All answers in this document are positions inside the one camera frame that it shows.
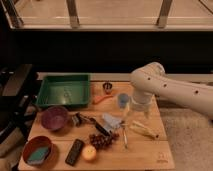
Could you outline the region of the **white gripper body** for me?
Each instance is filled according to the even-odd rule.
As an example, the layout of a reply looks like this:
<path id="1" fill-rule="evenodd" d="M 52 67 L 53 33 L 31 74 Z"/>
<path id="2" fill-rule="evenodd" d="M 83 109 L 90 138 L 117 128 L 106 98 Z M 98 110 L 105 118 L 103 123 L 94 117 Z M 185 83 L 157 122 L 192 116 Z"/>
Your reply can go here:
<path id="1" fill-rule="evenodd" d="M 148 112 L 151 106 L 150 98 L 142 98 L 140 100 L 136 100 L 135 98 L 131 98 L 131 108 L 138 112 Z"/>

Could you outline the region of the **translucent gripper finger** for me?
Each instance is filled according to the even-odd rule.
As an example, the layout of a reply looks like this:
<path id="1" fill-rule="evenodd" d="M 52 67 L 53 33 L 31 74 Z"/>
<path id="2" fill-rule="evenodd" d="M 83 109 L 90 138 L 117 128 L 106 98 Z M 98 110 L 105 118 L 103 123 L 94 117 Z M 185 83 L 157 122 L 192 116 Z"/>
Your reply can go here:
<path id="1" fill-rule="evenodd" d="M 150 115 L 149 110 L 145 110 L 145 111 L 144 111 L 144 116 L 145 116 L 147 119 L 149 119 L 149 115 Z"/>
<path id="2" fill-rule="evenodd" d="M 122 115 L 123 121 L 125 121 L 127 119 L 129 112 L 130 112 L 130 105 L 129 105 L 129 103 L 127 103 L 126 107 L 123 110 L 123 115 Z"/>

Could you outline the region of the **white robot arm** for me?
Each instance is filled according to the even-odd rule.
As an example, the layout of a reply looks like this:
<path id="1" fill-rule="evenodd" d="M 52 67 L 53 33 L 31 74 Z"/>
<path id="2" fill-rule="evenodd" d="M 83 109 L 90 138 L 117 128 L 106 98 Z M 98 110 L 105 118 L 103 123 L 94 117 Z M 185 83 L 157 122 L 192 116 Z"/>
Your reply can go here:
<path id="1" fill-rule="evenodd" d="M 213 86 L 169 79 L 158 62 L 135 69 L 130 74 L 130 84 L 133 87 L 130 108 L 133 110 L 147 111 L 152 97 L 158 95 L 213 120 Z"/>

